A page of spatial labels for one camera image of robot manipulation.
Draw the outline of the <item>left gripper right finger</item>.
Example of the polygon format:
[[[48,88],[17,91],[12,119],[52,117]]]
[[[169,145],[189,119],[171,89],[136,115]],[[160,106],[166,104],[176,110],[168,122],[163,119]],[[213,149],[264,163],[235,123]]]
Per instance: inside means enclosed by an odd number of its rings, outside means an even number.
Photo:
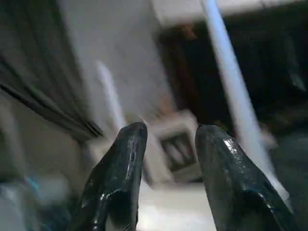
[[[278,192],[232,136],[200,125],[195,147],[218,231],[299,230]]]

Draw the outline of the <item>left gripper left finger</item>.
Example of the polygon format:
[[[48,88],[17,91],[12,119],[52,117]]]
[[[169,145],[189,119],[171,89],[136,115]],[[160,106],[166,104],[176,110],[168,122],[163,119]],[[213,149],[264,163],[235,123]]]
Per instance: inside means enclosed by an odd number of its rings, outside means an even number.
[[[143,122],[132,123],[119,131],[92,170],[68,230],[136,230],[147,137]]]

